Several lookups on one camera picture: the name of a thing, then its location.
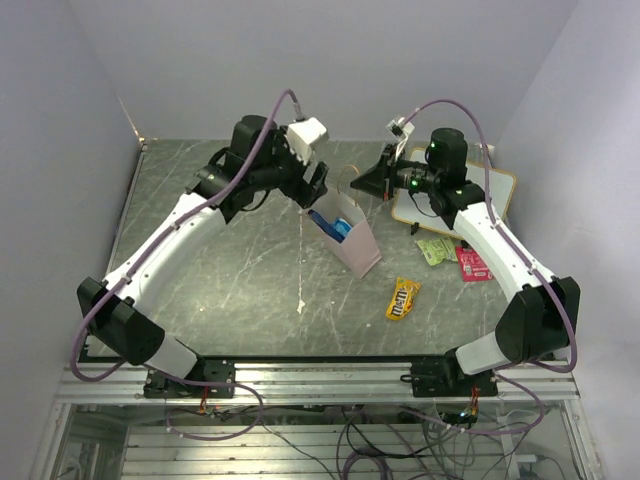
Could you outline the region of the blue Burts chips bag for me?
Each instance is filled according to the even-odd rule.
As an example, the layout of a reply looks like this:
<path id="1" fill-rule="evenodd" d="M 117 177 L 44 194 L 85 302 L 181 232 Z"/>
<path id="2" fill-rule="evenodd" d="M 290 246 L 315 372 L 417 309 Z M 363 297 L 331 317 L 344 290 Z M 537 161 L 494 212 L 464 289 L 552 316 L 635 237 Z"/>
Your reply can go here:
<path id="1" fill-rule="evenodd" d="M 328 222 L 320 213 L 315 210 L 309 210 L 307 215 L 328 237 L 338 243 L 344 241 L 345 236 L 336 229 L 333 223 Z"/>

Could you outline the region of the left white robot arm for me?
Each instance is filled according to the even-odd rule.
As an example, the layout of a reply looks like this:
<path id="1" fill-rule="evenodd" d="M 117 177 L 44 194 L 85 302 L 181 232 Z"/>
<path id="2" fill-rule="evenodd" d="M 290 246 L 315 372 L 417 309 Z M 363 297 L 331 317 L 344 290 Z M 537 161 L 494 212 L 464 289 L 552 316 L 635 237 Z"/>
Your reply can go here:
<path id="1" fill-rule="evenodd" d="M 87 332 L 131 365 L 168 376 L 182 397 L 203 387 L 202 359 L 150 317 L 174 272 L 240 212 L 254 208 L 258 193 L 274 190 L 302 208 L 326 194 L 328 167 L 314 150 L 328 137 L 315 117 L 287 126 L 246 115 L 231 142 L 217 151 L 188 184 L 151 236 L 102 280 L 86 278 L 77 296 Z"/>

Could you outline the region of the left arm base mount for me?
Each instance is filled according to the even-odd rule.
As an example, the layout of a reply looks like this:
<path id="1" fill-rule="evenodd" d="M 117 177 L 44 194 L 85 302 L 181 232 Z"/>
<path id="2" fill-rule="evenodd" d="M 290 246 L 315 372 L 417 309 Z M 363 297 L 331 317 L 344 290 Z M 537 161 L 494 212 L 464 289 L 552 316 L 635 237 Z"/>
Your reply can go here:
<path id="1" fill-rule="evenodd" d="M 230 399 L 234 395 L 236 369 L 228 360 L 200 358 L 186 380 L 206 382 L 204 385 L 180 383 L 169 379 L 156 370 L 149 370 L 143 387 L 143 396 L 147 399 L 187 399 L 208 398 Z"/>

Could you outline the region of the white paper bag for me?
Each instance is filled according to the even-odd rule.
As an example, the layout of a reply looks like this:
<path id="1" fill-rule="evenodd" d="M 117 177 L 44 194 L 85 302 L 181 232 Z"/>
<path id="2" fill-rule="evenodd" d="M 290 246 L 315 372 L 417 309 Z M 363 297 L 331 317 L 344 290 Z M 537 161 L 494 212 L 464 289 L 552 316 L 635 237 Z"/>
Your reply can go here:
<path id="1" fill-rule="evenodd" d="M 367 216 L 360 206 L 357 192 L 342 181 L 342 177 L 349 169 L 356 174 L 360 173 L 354 165 L 347 165 L 339 174 L 335 184 L 329 186 L 328 192 L 307 208 L 302 213 L 302 217 L 319 235 L 324 246 L 351 271 L 354 277 L 362 279 L 381 260 L 382 254 Z M 309 210 L 317 211 L 330 223 L 333 223 L 337 217 L 341 217 L 351 224 L 352 229 L 344 241 L 338 243 L 328 237 L 310 219 L 307 215 Z"/>

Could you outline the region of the red snack packet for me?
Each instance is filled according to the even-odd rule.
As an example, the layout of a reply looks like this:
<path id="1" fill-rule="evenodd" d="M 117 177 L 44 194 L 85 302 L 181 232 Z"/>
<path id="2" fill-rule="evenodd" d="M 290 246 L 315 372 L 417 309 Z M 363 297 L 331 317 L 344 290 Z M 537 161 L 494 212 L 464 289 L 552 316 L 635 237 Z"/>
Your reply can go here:
<path id="1" fill-rule="evenodd" d="M 455 251 L 462 280 L 465 283 L 485 282 L 494 279 L 492 272 L 475 250 L 457 246 Z"/>

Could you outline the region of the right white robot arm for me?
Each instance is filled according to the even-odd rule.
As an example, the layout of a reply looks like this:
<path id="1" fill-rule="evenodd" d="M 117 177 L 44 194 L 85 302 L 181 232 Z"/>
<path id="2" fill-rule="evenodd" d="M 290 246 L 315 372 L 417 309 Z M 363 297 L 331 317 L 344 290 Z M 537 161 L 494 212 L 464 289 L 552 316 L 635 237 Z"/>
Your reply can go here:
<path id="1" fill-rule="evenodd" d="M 450 394 L 465 394 L 476 374 L 532 363 L 569 348 L 563 372 L 577 362 L 575 329 L 580 288 L 571 277 L 560 278 L 538 262 L 501 220 L 489 187 L 467 177 L 468 143 L 453 128 L 438 128 L 430 137 L 422 162 L 405 159 L 402 143 L 385 146 L 378 162 L 350 185 L 380 199 L 399 190 L 428 196 L 433 214 L 480 256 L 498 281 L 508 302 L 493 332 L 457 348 L 455 361 L 440 373 Z"/>

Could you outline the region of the blue cookie snack packet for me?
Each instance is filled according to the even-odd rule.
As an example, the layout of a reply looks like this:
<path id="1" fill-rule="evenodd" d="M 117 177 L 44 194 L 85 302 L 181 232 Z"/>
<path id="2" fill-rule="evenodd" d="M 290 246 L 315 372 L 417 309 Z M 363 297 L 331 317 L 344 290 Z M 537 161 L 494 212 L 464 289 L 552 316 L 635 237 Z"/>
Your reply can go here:
<path id="1" fill-rule="evenodd" d="M 351 224 L 341 217 L 337 217 L 334 220 L 332 227 L 340 238 L 340 241 L 343 241 L 352 229 Z"/>

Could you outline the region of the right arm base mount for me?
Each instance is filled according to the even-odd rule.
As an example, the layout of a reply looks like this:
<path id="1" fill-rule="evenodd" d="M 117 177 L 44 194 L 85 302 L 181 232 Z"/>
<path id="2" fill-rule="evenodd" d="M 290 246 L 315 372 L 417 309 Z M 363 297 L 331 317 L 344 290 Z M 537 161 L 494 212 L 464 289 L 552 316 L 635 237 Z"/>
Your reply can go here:
<path id="1" fill-rule="evenodd" d="M 426 356 L 411 363 L 409 373 L 401 376 L 415 398 L 495 397 L 496 382 L 491 371 L 467 375 L 454 356 Z"/>

